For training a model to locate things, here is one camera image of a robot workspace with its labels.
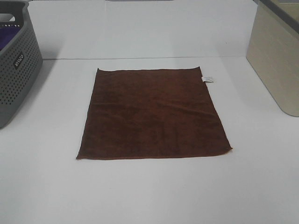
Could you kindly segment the brown towel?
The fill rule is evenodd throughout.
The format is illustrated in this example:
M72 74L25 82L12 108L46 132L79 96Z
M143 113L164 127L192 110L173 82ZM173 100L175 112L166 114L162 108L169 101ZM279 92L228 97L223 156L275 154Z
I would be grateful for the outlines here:
M77 159L209 157L231 148L200 67L97 70Z

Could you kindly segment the grey perforated basket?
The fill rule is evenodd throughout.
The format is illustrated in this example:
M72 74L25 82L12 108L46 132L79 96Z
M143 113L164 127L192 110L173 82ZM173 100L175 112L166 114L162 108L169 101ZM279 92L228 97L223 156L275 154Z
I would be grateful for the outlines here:
M20 27L0 50L0 126L5 127L17 112L41 70L43 59L28 12L29 3L2 0L0 12L14 21L2 21L0 28Z

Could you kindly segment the beige basket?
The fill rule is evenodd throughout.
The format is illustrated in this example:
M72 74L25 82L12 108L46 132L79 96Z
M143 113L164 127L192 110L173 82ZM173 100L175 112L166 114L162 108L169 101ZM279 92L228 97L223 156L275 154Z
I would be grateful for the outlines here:
M299 115L299 5L260 0L246 58L279 108Z

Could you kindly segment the purple towel in basket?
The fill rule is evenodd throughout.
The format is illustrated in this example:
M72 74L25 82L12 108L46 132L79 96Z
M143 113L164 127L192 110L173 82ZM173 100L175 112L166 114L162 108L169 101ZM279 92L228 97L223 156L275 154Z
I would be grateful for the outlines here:
M0 29L0 50L5 48L20 29L20 27L4 27Z

